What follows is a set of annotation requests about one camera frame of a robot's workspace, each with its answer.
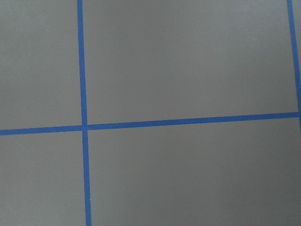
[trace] blue tape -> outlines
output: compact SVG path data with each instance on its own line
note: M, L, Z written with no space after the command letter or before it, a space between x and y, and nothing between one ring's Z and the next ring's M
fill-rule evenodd
M291 33L291 43L292 43L292 52L293 52L293 65L294 65L294 72L295 72L298 111L299 111L299 113L301 113L300 67L299 67L299 57L298 57L295 22L294 22L294 17L293 17L293 3L292 3L292 0L287 0L286 2L287 2L288 21L290 24L290 33ZM299 124L300 124L300 131L301 131L301 117L299 117Z
M79 40L79 78L80 78L80 103L83 143L83 165L84 165L84 189L85 189L85 212L86 226L92 225L91 199L90 199L90 173L89 173L89 145L87 130L87 92L85 76L85 48L84 48L84 25L83 25L83 3L77 1L78 16L78 40Z
M123 128L153 127L153 126L172 126L172 125L202 124L202 123L229 122L229 121L254 121L254 120L267 120L267 119L287 119L287 118L299 118L299 117L300 117L300 113L291 112L291 113L274 113L274 114L253 114L253 115L207 117L207 118L195 118L195 119L136 121L136 122L93 124L93 125L88 125L88 130L123 129Z
M55 127L40 127L26 129L3 129L0 130L0 136L20 135L20 134L35 134L35 133L58 133L81 131L81 126L55 126Z

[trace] blue stripe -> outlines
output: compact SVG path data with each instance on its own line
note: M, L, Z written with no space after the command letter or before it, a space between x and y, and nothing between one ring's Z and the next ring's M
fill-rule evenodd
M295 22L294 22L294 17L293 17L293 3L292 3L292 0L287 0L286 2L287 2L288 20L289 20L290 32L291 32L291 43L292 43L292 52L293 52L293 65L294 65L294 71L295 71L295 83L296 83L296 92L297 92L297 101L298 101L298 111L299 111L299 113L301 113L300 67L299 67L299 57L298 57ZM299 118L299 123L300 123L300 130L301 130L301 118Z
M3 129L0 130L0 136L20 135L20 134L35 134L35 133L58 133L81 131L81 126L56 126L56 127L40 127L26 129Z
M84 165L84 189L85 189L85 212L86 226L92 225L91 199L90 199L90 173L89 173L89 145L87 130L87 92L85 76L85 48L84 48L84 25L83 25L83 3L77 1L78 14L78 39L79 39L79 77L80 77L80 102L81 102L81 123L83 142L83 165Z
M106 124L88 125L88 130L122 129L122 128L137 128L137 127L152 127L152 126L172 126L172 125L202 124L202 123L229 122L229 121L287 119L287 118L298 118L298 117L300 117L300 114L298 112L291 112L291 113L207 117L207 118L195 118L195 119L136 121L136 122L121 122L121 123L106 123Z

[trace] gray floor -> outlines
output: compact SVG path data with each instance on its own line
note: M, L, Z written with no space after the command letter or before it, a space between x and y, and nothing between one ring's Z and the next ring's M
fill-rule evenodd
M89 124L298 111L285 0L83 14ZM76 1L3 0L0 34L0 130L81 125ZM300 133L298 118L89 131L93 225L299 226ZM0 225L85 225L80 131L0 144Z

